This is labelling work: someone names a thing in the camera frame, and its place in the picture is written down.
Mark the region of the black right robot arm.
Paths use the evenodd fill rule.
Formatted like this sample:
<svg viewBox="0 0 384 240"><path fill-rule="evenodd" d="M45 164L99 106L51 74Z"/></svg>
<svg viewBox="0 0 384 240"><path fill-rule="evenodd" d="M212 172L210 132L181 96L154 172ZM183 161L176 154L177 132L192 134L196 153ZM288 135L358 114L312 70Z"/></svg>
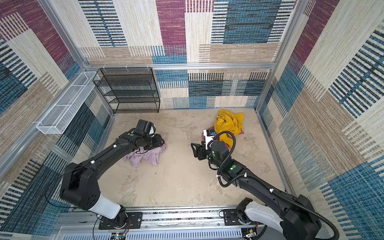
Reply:
<svg viewBox="0 0 384 240"><path fill-rule="evenodd" d="M317 238L322 227L321 218L307 197L295 197L262 180L234 160L231 156L233 151L221 141L192 143L191 148L195 158L208 160L223 188L233 185L264 203L262 206L250 198L242 200L237 206L237 215L242 223L261 222L282 232L287 240Z"/></svg>

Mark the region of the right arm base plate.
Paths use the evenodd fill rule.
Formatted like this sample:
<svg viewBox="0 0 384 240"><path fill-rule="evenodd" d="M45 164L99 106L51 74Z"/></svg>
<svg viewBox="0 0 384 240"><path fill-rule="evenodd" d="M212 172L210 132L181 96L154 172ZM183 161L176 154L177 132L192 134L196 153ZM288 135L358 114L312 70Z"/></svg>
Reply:
<svg viewBox="0 0 384 240"><path fill-rule="evenodd" d="M223 209L219 211L219 217L224 220L225 226L256 225L257 222L243 221L238 216L236 209Z"/></svg>

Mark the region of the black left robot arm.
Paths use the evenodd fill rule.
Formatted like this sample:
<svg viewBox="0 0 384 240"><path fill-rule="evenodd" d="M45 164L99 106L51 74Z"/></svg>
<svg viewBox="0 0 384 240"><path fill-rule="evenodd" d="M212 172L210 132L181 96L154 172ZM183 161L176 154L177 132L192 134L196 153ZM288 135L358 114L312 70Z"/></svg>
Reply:
<svg viewBox="0 0 384 240"><path fill-rule="evenodd" d="M152 150L164 145L156 134L153 123L139 120L135 128L121 134L113 144L92 158L66 166L60 189L60 198L82 210L100 215L110 221L113 229L128 225L126 208L104 197L98 180L115 163L140 148Z"/></svg>

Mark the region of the lilac ribbed cloth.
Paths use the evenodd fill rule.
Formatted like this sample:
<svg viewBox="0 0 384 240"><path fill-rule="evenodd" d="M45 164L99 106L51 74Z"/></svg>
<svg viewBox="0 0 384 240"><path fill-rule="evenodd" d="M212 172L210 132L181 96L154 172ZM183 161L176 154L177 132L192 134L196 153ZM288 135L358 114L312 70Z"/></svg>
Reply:
<svg viewBox="0 0 384 240"><path fill-rule="evenodd" d="M152 166L158 166L160 163L160 155L167 150L167 144L164 143L162 146L152 150L144 150L140 147L138 150L125 156L125 162L129 162L134 168L139 168L142 161L150 163Z"/></svg>

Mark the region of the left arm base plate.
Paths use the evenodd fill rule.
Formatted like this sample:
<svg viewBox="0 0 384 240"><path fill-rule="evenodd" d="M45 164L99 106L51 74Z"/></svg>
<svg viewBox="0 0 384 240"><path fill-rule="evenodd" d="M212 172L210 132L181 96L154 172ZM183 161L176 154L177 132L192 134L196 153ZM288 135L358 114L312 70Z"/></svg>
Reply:
<svg viewBox="0 0 384 240"><path fill-rule="evenodd" d="M128 230L140 229L142 224L143 212L126 212L115 219L102 217L98 226L99 230Z"/></svg>

